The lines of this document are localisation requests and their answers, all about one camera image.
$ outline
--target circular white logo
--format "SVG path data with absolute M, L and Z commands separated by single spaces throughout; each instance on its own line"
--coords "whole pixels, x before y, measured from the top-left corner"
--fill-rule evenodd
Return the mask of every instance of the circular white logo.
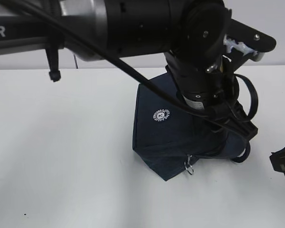
M 170 111 L 168 109 L 160 109 L 153 115 L 153 119 L 157 122 L 165 121 L 170 116 Z

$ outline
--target navy blue fabric bag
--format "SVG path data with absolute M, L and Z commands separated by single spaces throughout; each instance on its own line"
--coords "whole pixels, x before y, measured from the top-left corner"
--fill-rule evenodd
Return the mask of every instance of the navy blue fabric bag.
M 176 97 L 177 89 L 169 74 L 158 76 L 152 82 Z M 175 108 L 139 85 L 133 150 L 165 181 L 199 159 L 234 159 L 246 146 L 234 133 L 225 130 L 213 133 L 202 118 Z

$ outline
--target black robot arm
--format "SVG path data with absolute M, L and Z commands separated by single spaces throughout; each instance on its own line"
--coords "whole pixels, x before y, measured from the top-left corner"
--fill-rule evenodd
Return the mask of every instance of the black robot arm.
M 232 20 L 223 1 L 0 0 L 0 4 L 0 54 L 46 49 L 53 81 L 60 79 L 58 48 L 66 47 L 83 60 L 105 58 L 180 109 L 219 126 L 215 131 L 226 128 L 247 142 L 256 135 L 250 122 L 257 109 L 256 92 L 241 77 L 256 105 L 249 117 L 237 102 L 233 73 L 249 59 L 260 60 L 276 42 Z M 152 53 L 165 53 L 179 101 L 117 58 Z

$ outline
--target black cable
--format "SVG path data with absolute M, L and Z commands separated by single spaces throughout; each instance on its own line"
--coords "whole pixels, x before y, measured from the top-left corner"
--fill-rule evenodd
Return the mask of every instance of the black cable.
M 100 55 L 101 57 L 103 57 L 104 59 L 115 65 L 116 67 L 120 68 L 125 73 L 127 73 L 133 79 L 143 84 L 145 87 L 150 89 L 156 95 L 166 100 L 167 102 L 171 103 L 172 105 L 176 106 L 177 108 L 198 117 L 207 118 L 209 116 L 205 112 L 192 109 L 191 107 L 179 102 L 174 97 L 162 91 L 159 87 L 154 85 L 151 81 L 149 81 L 139 72 L 137 72 L 131 66 L 120 60 L 118 57 L 114 57 L 106 50 L 103 50 L 100 46 L 91 42 L 90 39 L 87 39 L 77 34 L 76 32 L 73 32 L 68 26 L 64 25 L 64 23 L 61 22 L 59 19 L 52 17 L 51 15 L 47 14 L 41 8 L 35 6 L 34 4 L 27 2 L 26 0 L 0 0 L 0 4 L 10 7 L 12 9 L 21 10 L 25 13 L 28 13 L 36 18 L 39 18 L 40 20 L 49 24 L 50 26 L 58 29 L 64 35 L 67 35 L 68 37 L 73 39 L 77 44 L 84 46 L 85 48 L 97 53 L 98 55 Z
M 234 74 L 234 76 L 239 77 L 240 79 L 242 79 L 245 82 L 245 84 L 249 90 L 250 96 L 251 96 L 250 110 L 249 110 L 249 114 L 247 115 L 247 118 L 244 119 L 242 117 L 239 117 L 237 115 L 236 110 L 234 110 L 233 106 L 230 105 L 229 102 L 226 101 L 225 104 L 228 106 L 228 108 L 231 110 L 232 114 L 234 115 L 234 117 L 237 120 L 239 120 L 241 122 L 249 122 L 257 114 L 257 109 L 258 109 L 257 90 L 254 87 L 254 85 L 252 84 L 252 82 L 247 77 L 245 77 L 243 75 L 239 75 L 239 74 Z

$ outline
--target metal key ring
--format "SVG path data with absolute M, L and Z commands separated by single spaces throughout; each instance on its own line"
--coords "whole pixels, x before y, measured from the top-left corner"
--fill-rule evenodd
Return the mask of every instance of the metal key ring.
M 189 166 L 187 166 L 187 164 L 185 162 L 185 168 L 190 175 L 194 174 L 194 169 L 193 169 L 192 165 L 189 164 Z

